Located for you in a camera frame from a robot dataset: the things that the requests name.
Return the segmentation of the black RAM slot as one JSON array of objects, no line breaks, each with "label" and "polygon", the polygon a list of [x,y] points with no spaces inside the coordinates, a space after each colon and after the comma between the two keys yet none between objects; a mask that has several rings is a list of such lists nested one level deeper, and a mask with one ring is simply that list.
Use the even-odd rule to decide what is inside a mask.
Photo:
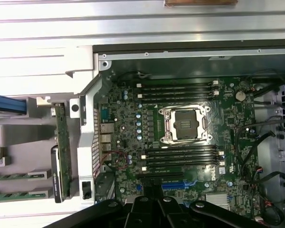
[{"label": "black RAM slot", "polygon": [[202,87],[154,87],[154,88],[136,88],[135,90],[138,92],[157,91],[157,90],[159,91],[168,91],[168,90],[172,90],[172,91],[181,91],[181,90],[211,91],[211,90],[215,90],[218,88],[219,88],[218,86],[215,86],[215,87],[206,87],[206,86],[202,86]]},{"label": "black RAM slot", "polygon": [[216,86],[219,85],[218,80],[214,80],[211,82],[206,82],[206,83],[188,83],[188,84],[154,84],[154,85],[149,85],[149,84],[141,84],[137,83],[136,88],[147,88],[147,87],[174,87],[174,86]]},{"label": "black RAM slot", "polygon": [[170,155],[141,155],[141,160],[173,160],[173,159],[206,159],[206,158],[219,158],[219,154],[215,153],[197,153],[197,154],[170,154]]},{"label": "black RAM slot", "polygon": [[216,96],[204,96],[204,97],[152,97],[152,98],[136,98],[137,101],[141,101],[143,104],[153,103],[188,103],[188,102],[207,102],[216,100]]},{"label": "black RAM slot", "polygon": [[219,166],[219,165],[205,165],[205,166],[171,166],[171,167],[147,167],[143,166],[141,167],[142,172],[218,172],[219,174],[225,174],[226,173],[226,167],[225,166]]},{"label": "black RAM slot", "polygon": [[165,166],[185,166],[185,165],[217,165],[219,160],[215,159],[193,159],[193,160],[153,160],[141,162],[143,166],[147,167],[165,167]]},{"label": "black RAM slot", "polygon": [[222,150],[221,147],[206,145],[196,147],[169,147],[169,148],[153,148],[145,150],[145,154],[157,154],[157,153],[177,153],[177,152],[218,152]]},{"label": "black RAM slot", "polygon": [[219,91],[210,91],[210,92],[172,92],[172,93],[144,93],[144,94],[137,94],[138,98],[143,98],[151,95],[219,95]]}]

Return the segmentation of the blue expansion slot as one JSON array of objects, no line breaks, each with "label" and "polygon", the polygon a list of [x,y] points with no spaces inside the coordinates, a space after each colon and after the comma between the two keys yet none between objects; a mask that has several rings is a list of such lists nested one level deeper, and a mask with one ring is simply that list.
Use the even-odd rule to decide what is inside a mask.
[{"label": "blue expansion slot", "polygon": [[221,192],[227,189],[227,186],[218,183],[218,182],[201,182],[201,181],[193,181],[193,182],[167,182],[161,184],[163,190],[170,191],[170,190],[197,190],[197,191],[214,191],[214,192]]}]

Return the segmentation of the graphics card with black shroud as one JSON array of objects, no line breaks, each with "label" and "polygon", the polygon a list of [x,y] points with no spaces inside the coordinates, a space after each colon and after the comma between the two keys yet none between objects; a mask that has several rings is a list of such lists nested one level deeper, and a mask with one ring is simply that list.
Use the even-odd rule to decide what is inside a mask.
[{"label": "graphics card with black shroud", "polygon": [[55,203],[62,203],[70,196],[72,182],[70,140],[64,104],[56,103],[51,110],[56,119],[56,144],[51,148],[53,195]]}]

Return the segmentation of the brown wooden block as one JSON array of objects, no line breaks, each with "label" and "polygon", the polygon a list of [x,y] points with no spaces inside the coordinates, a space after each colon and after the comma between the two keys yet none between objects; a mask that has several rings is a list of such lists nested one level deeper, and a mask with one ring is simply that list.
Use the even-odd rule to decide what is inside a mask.
[{"label": "brown wooden block", "polygon": [[236,5],[238,0],[164,0],[165,7]]}]

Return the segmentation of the green Dell motherboard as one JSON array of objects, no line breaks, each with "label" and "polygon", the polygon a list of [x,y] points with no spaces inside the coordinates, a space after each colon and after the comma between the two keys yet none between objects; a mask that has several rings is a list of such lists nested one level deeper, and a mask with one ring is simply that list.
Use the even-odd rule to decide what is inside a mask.
[{"label": "green Dell motherboard", "polygon": [[[207,102],[188,103],[153,103],[143,104],[137,101],[137,94],[144,93],[172,93],[172,92],[210,92],[210,91],[136,91],[136,84],[188,84],[206,83],[214,80],[219,81],[219,85],[207,86],[218,89],[216,100]],[[257,139],[255,122],[255,110],[253,105],[253,86],[248,79],[238,77],[223,77],[219,79],[164,79],[164,80],[142,80],[137,82],[118,81],[112,86],[108,95],[99,103],[100,107],[107,106],[110,109],[111,117],[114,118],[114,133],[112,135],[112,155],[111,161],[104,161],[101,158],[100,173],[111,172],[114,174],[115,193],[117,199],[126,203],[130,197],[143,194],[143,186],[149,182],[155,184],[167,182],[218,182],[227,186],[221,192],[191,190],[163,190],[164,196],[173,197],[184,205],[189,205],[196,200],[204,200],[208,193],[226,193],[228,207],[225,208],[247,218],[255,218],[261,211],[260,198],[255,194],[257,188],[252,183],[251,174],[258,166],[257,152],[254,144]],[[236,99],[236,93],[243,91],[246,99],[240,102]],[[204,97],[208,95],[151,95],[143,98],[164,98],[164,97]],[[199,104],[210,107],[207,115],[208,130],[212,135],[212,140],[200,143],[188,143],[179,145],[168,145],[160,142],[164,135],[164,118],[158,111],[167,106]],[[141,155],[147,155],[145,150],[153,148],[169,147],[196,147],[215,145],[221,147],[218,152],[177,152],[177,153],[157,153],[160,155],[170,154],[197,154],[215,153],[220,157],[219,166],[226,167],[225,174],[218,172],[183,172],[184,177],[173,180],[148,180],[140,181],[137,174],[150,173],[142,172]],[[173,160],[193,160],[193,159],[173,159]]]}]

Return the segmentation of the silver open PC case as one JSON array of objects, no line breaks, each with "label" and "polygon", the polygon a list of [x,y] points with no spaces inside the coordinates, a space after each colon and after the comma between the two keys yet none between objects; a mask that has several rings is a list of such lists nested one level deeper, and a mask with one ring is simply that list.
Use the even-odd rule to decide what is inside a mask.
[{"label": "silver open PC case", "polygon": [[97,228],[285,228],[285,49],[103,52],[80,98],[81,196]]}]

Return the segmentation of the silver finned heat sink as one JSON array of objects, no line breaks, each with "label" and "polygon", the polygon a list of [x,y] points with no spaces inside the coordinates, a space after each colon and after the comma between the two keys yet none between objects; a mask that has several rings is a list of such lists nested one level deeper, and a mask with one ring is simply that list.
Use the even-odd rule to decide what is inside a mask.
[{"label": "silver finned heat sink", "polygon": [[209,203],[220,206],[222,208],[227,208],[228,207],[227,196],[228,195],[226,193],[208,193],[205,195],[205,199]]}]

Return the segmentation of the grey parts rack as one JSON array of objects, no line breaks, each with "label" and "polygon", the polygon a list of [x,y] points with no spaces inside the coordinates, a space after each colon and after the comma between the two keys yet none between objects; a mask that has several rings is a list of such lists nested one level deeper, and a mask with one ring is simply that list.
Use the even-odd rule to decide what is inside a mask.
[{"label": "grey parts rack", "polygon": [[0,174],[43,174],[43,178],[0,180],[0,193],[54,198],[51,148],[56,119],[51,108],[63,103],[70,140],[70,196],[95,202],[98,156],[95,96],[103,83],[92,46],[0,48],[0,95],[25,100],[26,114],[0,111]]}]

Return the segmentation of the silver rear port block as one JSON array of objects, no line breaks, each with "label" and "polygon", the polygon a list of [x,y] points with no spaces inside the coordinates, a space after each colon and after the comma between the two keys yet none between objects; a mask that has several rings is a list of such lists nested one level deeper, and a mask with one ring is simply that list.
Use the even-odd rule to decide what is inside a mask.
[{"label": "silver rear port block", "polygon": [[112,160],[112,135],[114,133],[114,118],[111,117],[110,109],[107,106],[100,107],[100,140],[102,158],[106,162]]}]

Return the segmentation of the metal CPU socket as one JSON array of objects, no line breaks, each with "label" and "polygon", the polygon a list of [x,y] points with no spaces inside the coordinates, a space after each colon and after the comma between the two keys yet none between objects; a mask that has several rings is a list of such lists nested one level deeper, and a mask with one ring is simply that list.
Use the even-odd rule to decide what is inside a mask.
[{"label": "metal CPU socket", "polygon": [[167,106],[158,111],[164,118],[160,142],[168,145],[200,143],[212,140],[207,115],[210,107],[199,104]]}]

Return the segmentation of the blue plastic disk carrier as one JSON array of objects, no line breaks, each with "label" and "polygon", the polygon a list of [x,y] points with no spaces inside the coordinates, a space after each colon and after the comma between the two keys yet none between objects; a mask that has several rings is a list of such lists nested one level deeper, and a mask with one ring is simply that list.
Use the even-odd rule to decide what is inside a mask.
[{"label": "blue plastic disk carrier", "polygon": [[0,111],[16,114],[26,114],[27,103],[25,100],[18,100],[0,95]]}]

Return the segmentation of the black expansion slot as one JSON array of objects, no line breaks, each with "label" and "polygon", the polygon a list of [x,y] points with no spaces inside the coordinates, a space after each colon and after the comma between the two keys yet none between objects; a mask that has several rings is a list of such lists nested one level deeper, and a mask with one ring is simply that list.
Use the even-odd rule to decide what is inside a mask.
[{"label": "black expansion slot", "polygon": [[137,174],[136,178],[140,181],[162,181],[162,180],[173,180],[173,179],[181,179],[184,177],[183,172],[158,172],[158,173],[141,173]]}]

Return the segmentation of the green RAM stick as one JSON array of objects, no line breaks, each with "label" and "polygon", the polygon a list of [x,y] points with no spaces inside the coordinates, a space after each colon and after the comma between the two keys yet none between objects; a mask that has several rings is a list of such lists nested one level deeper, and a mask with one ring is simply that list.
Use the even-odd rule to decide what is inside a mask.
[{"label": "green RAM stick", "polygon": [[17,200],[17,199],[30,199],[39,197],[39,195],[30,195],[27,192],[23,193],[0,193],[0,200]]},{"label": "green RAM stick", "polygon": [[37,179],[37,178],[43,178],[43,174],[35,174],[35,175],[29,175],[27,173],[17,173],[17,174],[0,174],[0,181],[8,181],[8,180],[20,180],[20,179]]}]

